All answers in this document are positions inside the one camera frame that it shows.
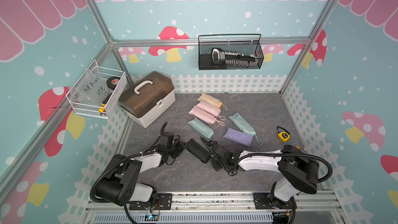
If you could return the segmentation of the lilac sleeved umbrella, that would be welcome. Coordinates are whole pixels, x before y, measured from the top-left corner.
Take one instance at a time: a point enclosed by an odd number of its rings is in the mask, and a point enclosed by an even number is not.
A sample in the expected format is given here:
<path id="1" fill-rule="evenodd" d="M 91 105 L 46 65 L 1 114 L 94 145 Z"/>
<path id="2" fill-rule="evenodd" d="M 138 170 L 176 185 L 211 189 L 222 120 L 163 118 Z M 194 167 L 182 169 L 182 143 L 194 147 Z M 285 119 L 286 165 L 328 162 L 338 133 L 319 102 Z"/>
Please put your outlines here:
<path id="1" fill-rule="evenodd" d="M 235 129 L 228 127 L 223 138 L 241 144 L 245 147 L 252 147 L 255 151 L 262 151 L 259 146 L 254 145 L 252 143 L 252 140 L 254 138 L 252 134 L 244 133 L 242 131 L 237 131 Z"/>

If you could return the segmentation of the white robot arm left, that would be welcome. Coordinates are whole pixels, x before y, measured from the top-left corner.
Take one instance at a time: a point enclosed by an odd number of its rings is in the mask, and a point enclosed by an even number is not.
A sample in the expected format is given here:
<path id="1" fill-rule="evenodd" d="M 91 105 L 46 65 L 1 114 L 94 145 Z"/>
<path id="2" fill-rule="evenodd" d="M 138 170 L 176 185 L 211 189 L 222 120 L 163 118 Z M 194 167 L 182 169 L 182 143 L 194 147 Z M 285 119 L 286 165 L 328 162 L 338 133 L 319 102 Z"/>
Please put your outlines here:
<path id="1" fill-rule="evenodd" d="M 104 172 L 94 182 L 90 190 L 90 199 L 97 203 L 113 203 L 128 207 L 137 204 L 146 209 L 160 202 L 156 187 L 138 182 L 141 173 L 168 165 L 179 157 L 186 147 L 179 135 L 165 132 L 167 122 L 163 124 L 155 142 L 145 151 L 124 156 L 116 154 Z"/>

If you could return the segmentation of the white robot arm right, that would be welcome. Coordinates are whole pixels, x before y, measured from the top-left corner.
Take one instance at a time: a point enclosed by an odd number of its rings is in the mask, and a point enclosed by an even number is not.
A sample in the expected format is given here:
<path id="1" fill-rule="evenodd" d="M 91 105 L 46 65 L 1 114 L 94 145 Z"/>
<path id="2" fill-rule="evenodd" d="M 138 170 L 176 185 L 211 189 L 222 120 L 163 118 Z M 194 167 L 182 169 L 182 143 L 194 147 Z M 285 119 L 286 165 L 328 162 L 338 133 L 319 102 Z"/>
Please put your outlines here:
<path id="1" fill-rule="evenodd" d="M 281 150 L 271 152 L 230 152 L 217 142 L 202 138 L 210 152 L 214 169 L 224 169 L 230 176 L 242 171 L 273 171 L 283 178 L 272 184 L 270 193 L 254 194 L 257 209 L 296 209 L 294 196 L 303 192 L 314 195 L 318 184 L 333 174 L 331 164 L 325 159 L 302 152 L 298 147 L 285 145 Z"/>

